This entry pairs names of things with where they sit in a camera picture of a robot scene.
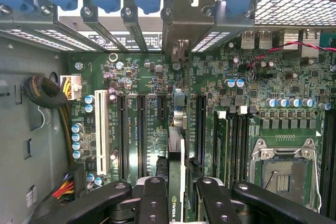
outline white power connector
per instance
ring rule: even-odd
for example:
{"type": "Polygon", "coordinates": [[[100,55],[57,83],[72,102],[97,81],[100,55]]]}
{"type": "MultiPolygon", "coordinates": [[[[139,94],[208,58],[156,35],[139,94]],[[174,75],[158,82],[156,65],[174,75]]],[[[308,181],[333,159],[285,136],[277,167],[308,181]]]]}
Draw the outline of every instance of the white power connector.
{"type": "Polygon", "coordinates": [[[71,94],[68,97],[70,101],[80,101],[82,98],[82,77],[81,76],[60,76],[61,87],[64,81],[70,78],[71,94]]]}

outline motherboard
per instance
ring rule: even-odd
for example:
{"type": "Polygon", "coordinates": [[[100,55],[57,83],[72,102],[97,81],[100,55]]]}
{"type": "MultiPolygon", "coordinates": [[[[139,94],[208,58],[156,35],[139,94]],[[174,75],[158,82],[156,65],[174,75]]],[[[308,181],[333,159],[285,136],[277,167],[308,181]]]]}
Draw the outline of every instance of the motherboard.
{"type": "MultiPolygon", "coordinates": [[[[132,186],[161,171],[170,128],[181,129],[185,164],[226,187],[248,181],[310,209],[321,208],[324,117],[336,96],[336,55],[284,57],[222,47],[171,63],[162,54],[72,54],[81,99],[71,101],[74,159],[87,191],[115,180],[132,186]]],[[[191,173],[186,172],[188,208],[191,173]]],[[[194,220],[185,214],[186,221],[194,220]]]]}

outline electrolytic capacitor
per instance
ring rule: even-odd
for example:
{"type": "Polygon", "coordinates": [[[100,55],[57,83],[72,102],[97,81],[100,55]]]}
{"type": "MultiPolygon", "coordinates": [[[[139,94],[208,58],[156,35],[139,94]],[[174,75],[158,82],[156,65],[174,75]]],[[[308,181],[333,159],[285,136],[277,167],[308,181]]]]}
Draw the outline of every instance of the electrolytic capacitor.
{"type": "Polygon", "coordinates": [[[79,140],[77,142],[72,143],[72,149],[78,151],[79,149],[83,148],[83,141],[79,140]]]}
{"type": "Polygon", "coordinates": [[[118,92],[114,88],[108,88],[107,93],[116,95],[118,92]]]}
{"type": "Polygon", "coordinates": [[[224,83],[225,83],[225,85],[227,86],[227,87],[229,87],[229,88],[233,88],[234,86],[235,86],[235,80],[233,80],[233,79],[226,79],[225,81],[224,81],[224,83]]]}
{"type": "Polygon", "coordinates": [[[111,94],[111,95],[109,95],[109,100],[112,103],[116,103],[117,102],[117,96],[114,95],[114,94],[111,94]]]}
{"type": "Polygon", "coordinates": [[[75,133],[71,136],[71,139],[74,142],[78,142],[79,140],[83,139],[83,133],[81,133],[81,132],[75,133]]]}
{"type": "Polygon", "coordinates": [[[79,149],[78,151],[74,151],[72,153],[72,156],[74,159],[79,159],[84,154],[84,151],[82,149],[79,149]]]}
{"type": "Polygon", "coordinates": [[[319,103],[319,108],[321,110],[331,110],[331,104],[330,103],[319,103]]]}
{"type": "Polygon", "coordinates": [[[275,105],[276,105],[275,99],[272,99],[272,98],[268,98],[265,103],[269,107],[275,107],[275,105]]]}
{"type": "Polygon", "coordinates": [[[87,95],[85,98],[84,98],[84,101],[86,104],[92,104],[95,102],[95,96],[90,94],[90,95],[87,95]]]}
{"type": "Polygon", "coordinates": [[[302,105],[305,107],[313,107],[314,106],[314,100],[310,98],[304,98],[302,100],[302,105]]]}
{"type": "Polygon", "coordinates": [[[277,100],[277,105],[281,106],[281,107],[286,107],[287,106],[287,100],[283,99],[283,98],[280,98],[280,99],[277,100]]]}
{"type": "Polygon", "coordinates": [[[298,77],[297,73],[288,73],[285,75],[286,80],[293,80],[293,79],[296,79],[297,77],[298,77]]]}
{"type": "Polygon", "coordinates": [[[236,85],[239,88],[242,88],[244,86],[245,82],[242,79],[237,79],[236,80],[236,85]]]}
{"type": "Polygon", "coordinates": [[[238,64],[239,63],[239,58],[238,57],[234,57],[232,59],[229,59],[229,63],[230,64],[238,64]]]}
{"type": "Polygon", "coordinates": [[[118,150],[114,149],[113,152],[111,153],[110,159],[113,161],[118,157],[118,150]]]}
{"type": "Polygon", "coordinates": [[[313,64],[314,64],[313,59],[305,59],[305,60],[300,62],[300,66],[302,66],[302,67],[306,67],[306,66],[313,65],[313,64]]]}
{"type": "Polygon", "coordinates": [[[112,79],[112,73],[110,73],[110,72],[104,72],[103,73],[103,79],[104,80],[112,79]]]}
{"type": "Polygon", "coordinates": [[[78,133],[80,131],[83,131],[83,125],[81,123],[76,123],[71,127],[71,131],[74,133],[78,133]]]}
{"type": "Polygon", "coordinates": [[[97,175],[94,184],[97,186],[102,186],[104,184],[105,178],[103,175],[97,175]]]}
{"type": "Polygon", "coordinates": [[[94,105],[93,104],[86,104],[85,105],[85,112],[86,113],[93,113],[94,111],[94,105]]]}
{"type": "Polygon", "coordinates": [[[89,172],[86,179],[88,182],[94,182],[94,179],[96,178],[96,176],[97,176],[96,172],[89,172]]]}
{"type": "Polygon", "coordinates": [[[295,99],[295,98],[292,98],[292,99],[289,99],[289,102],[288,102],[289,106],[292,106],[292,107],[300,107],[300,100],[299,99],[295,99]]]}
{"type": "Polygon", "coordinates": [[[259,61],[256,63],[256,68],[265,68],[267,67],[267,63],[265,61],[259,61]]]}

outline white pci slot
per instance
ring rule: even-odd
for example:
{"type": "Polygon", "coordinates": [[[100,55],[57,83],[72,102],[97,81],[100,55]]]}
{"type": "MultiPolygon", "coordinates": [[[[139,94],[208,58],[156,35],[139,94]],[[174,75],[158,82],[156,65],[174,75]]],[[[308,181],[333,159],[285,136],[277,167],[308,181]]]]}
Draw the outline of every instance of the white pci slot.
{"type": "Polygon", "coordinates": [[[97,173],[106,175],[110,169],[107,90],[95,90],[97,173]]]}

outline pci slot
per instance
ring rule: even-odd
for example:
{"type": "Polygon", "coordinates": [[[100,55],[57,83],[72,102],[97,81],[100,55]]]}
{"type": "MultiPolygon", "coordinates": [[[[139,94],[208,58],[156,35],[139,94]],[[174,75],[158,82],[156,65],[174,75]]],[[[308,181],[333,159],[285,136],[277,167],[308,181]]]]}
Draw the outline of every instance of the pci slot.
{"type": "Polygon", "coordinates": [[[97,173],[110,169],[107,90],[95,90],[97,173]]]}
{"type": "Polygon", "coordinates": [[[127,180],[129,175],[128,118],[127,98],[118,96],[118,148],[119,148],[119,179],[127,180]]]}
{"type": "Polygon", "coordinates": [[[139,178],[147,176],[147,109],[146,96],[136,98],[138,110],[138,166],[139,178]]]}
{"type": "Polygon", "coordinates": [[[158,119],[167,119],[167,98],[165,95],[157,95],[158,119]]]}
{"type": "Polygon", "coordinates": [[[204,167],[205,158],[205,119],[206,119],[206,96],[198,95],[196,98],[196,158],[204,167]]]}

